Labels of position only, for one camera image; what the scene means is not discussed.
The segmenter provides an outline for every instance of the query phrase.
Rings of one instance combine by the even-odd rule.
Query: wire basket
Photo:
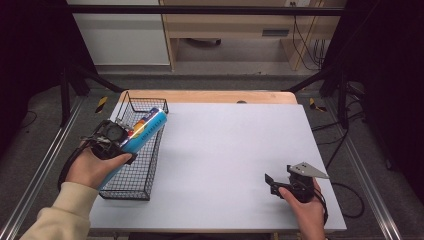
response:
[[[122,123],[134,126],[138,120],[153,108],[161,108],[168,114],[166,99],[131,98],[125,94],[117,119]],[[163,126],[138,152],[131,165],[124,167],[100,190],[104,199],[149,201],[156,172],[159,145],[164,130]]]

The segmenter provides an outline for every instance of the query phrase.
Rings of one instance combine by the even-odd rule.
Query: sleeve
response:
[[[38,213],[37,221],[21,239],[86,239],[97,194],[97,190],[84,185],[63,183],[53,206]]]

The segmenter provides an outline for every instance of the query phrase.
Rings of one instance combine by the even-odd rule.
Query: power outlet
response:
[[[311,0],[286,0],[284,7],[308,7]]]

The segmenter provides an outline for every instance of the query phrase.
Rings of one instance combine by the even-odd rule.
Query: hand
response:
[[[315,189],[321,191],[315,178],[313,180]],[[302,240],[324,240],[324,208],[318,198],[314,197],[308,203],[301,203],[289,190],[280,187],[278,191],[292,207],[296,215]]]
[[[112,159],[101,160],[93,154],[91,148],[85,148],[75,159],[65,181],[97,189],[107,174],[125,164],[130,158],[131,154],[126,153]]]

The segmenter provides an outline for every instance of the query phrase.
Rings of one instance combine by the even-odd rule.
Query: blue cylindrical container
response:
[[[134,125],[133,130],[128,131],[128,138],[121,144],[122,151],[137,154],[147,141],[165,125],[166,121],[166,113],[162,109],[152,108],[147,116],[141,118]],[[101,190],[121,168],[122,166],[110,172],[98,189]]]

